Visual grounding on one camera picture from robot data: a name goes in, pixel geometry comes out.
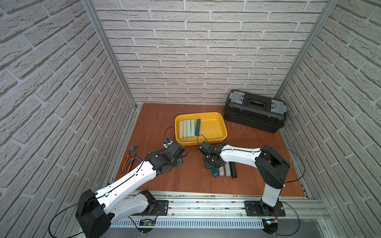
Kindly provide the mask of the light grey bar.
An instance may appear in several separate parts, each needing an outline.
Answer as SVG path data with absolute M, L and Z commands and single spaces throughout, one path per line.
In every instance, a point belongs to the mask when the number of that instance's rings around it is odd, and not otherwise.
M 224 166 L 220 167 L 220 168 L 218 169 L 218 171 L 219 171 L 219 176 L 220 176 L 220 177 L 225 176 Z

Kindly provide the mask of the black bar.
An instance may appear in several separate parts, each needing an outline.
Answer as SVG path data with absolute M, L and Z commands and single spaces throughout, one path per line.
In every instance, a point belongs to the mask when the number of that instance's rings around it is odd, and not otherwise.
M 235 162 L 230 162 L 229 166 L 230 166 L 231 177 L 236 179 L 237 178 L 237 170 L 236 170 Z

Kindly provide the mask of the dark teal bar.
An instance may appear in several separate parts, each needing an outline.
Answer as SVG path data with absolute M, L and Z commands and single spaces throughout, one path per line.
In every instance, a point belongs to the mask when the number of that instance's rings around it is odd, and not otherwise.
M 195 136 L 199 136 L 200 134 L 200 124 L 201 124 L 201 119 L 197 119 L 196 125 L 195 125 Z

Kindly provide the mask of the short beige bar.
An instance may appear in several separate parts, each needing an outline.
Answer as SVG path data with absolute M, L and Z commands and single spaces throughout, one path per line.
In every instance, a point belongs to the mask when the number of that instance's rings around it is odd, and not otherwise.
M 184 122 L 180 121 L 179 122 L 179 138 L 180 139 L 183 139 L 183 137 L 184 137 L 183 128 L 184 128 Z

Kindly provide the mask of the light mint bar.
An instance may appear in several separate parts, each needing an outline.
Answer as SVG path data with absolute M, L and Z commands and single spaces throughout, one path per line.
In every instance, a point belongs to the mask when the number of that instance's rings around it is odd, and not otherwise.
M 190 132 L 191 132 L 191 137 L 194 137 L 195 136 L 195 120 L 194 119 L 191 119 L 191 122 L 190 122 Z

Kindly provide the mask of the pale green bar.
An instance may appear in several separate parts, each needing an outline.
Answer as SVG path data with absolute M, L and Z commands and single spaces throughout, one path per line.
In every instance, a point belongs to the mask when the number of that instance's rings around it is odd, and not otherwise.
M 191 137 L 191 121 L 187 120 L 187 137 Z

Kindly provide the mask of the long beige bar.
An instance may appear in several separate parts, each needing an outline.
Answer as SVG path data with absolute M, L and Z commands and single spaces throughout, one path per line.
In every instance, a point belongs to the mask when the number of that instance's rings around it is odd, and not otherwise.
M 188 136 L 187 120 L 183 120 L 182 123 L 183 123 L 183 138 L 187 138 Z

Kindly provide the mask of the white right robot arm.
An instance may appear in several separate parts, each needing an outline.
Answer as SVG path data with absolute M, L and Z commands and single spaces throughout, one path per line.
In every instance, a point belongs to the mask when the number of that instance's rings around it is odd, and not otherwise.
M 248 149 L 231 145 L 213 146 L 204 141 L 199 147 L 204 156 L 206 169 L 220 168 L 230 162 L 248 165 L 258 169 L 265 182 L 261 202 L 267 208 L 274 208 L 286 182 L 290 164 L 271 146 Z

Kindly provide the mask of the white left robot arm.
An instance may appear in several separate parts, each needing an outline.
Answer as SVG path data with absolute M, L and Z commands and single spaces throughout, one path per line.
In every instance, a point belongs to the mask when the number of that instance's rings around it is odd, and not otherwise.
M 87 238 L 101 237 L 112 223 L 154 209 L 155 198 L 149 191 L 141 191 L 127 198 L 133 191 L 156 178 L 183 165 L 188 151 L 174 141 L 165 148 L 149 153 L 132 171 L 116 182 L 97 190 L 82 193 L 75 217 Z

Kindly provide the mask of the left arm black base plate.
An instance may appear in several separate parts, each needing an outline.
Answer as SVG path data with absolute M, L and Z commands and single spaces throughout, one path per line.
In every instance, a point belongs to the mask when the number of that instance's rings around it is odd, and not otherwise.
M 168 207 L 168 200 L 156 200 L 154 203 L 150 203 L 142 213 L 136 213 L 133 216 L 166 216 Z

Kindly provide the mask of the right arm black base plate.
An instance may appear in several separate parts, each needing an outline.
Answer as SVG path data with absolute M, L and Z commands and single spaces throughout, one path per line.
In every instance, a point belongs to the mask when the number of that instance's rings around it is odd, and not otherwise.
M 244 201 L 246 214 L 248 217 L 268 216 L 285 217 L 286 213 L 281 201 L 277 201 L 274 207 L 265 204 L 262 200 Z

